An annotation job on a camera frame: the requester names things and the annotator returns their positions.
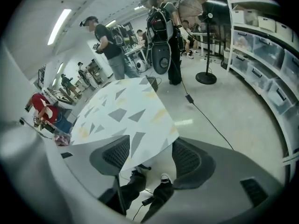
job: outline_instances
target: table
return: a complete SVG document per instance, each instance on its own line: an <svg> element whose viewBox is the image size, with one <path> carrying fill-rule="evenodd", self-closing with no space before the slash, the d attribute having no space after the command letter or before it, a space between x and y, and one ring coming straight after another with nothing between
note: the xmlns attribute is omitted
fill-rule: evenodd
<svg viewBox="0 0 299 224"><path fill-rule="evenodd" d="M204 47L203 47L203 37L207 36L207 33L201 33L201 32L192 32L191 35L193 36L200 36L200 43L201 43L201 55L204 56ZM214 39L214 33L210 33L210 35L213 37L213 44L212 44L212 54L215 55L215 39Z"/></svg>
<svg viewBox="0 0 299 224"><path fill-rule="evenodd" d="M80 112L72 145L130 136L130 154L122 170L156 156L178 138L178 131L147 78L113 81Z"/></svg>
<svg viewBox="0 0 299 224"><path fill-rule="evenodd" d="M145 62L145 64L146 64L147 66L149 65L148 62L147 62L147 59L146 59L146 57L145 57L145 55L144 55L144 52L143 52L143 50L142 50L143 48L144 48L144 46L138 46L138 47L134 48L133 50L131 50L131 51L125 53L125 55L126 55L126 56L128 57L128 59L129 59L131 65L133 65L133 62L132 62L131 58L129 57L129 55L131 55L131 54L133 54L133 53L137 53L138 51L141 52L141 54L142 54L142 56L143 56L143 58L144 58L144 62Z"/></svg>

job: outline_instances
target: gray floor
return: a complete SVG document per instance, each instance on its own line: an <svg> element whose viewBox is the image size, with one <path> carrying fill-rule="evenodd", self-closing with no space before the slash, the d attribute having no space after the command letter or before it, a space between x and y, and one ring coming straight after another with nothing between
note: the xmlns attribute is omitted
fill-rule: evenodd
<svg viewBox="0 0 299 224"><path fill-rule="evenodd" d="M282 168L284 141L275 117L262 98L233 72L227 73L216 59L210 64L217 83L200 84L195 80L198 72L206 70L206 61L196 56L190 60L182 57L181 72L188 93L198 108L211 120L216 128L226 137L234 150L251 158L282 184L285 182L285 170ZM200 140L213 145L230 148L228 143L217 133L208 120L185 98L182 84L169 85L167 74L158 75L153 68L141 73L161 78L157 94L173 118L182 137ZM78 104L78 111L85 105L85 99ZM166 172L171 179L176 178L176 169L171 157L171 146L145 162L152 170L147 171L147 190L153 192L160 183L160 176ZM128 183L130 170L121 173L121 185ZM133 201L127 218L133 219L141 206L141 201L151 194L144 191ZM140 222L149 205L142 207L135 218Z"/></svg>

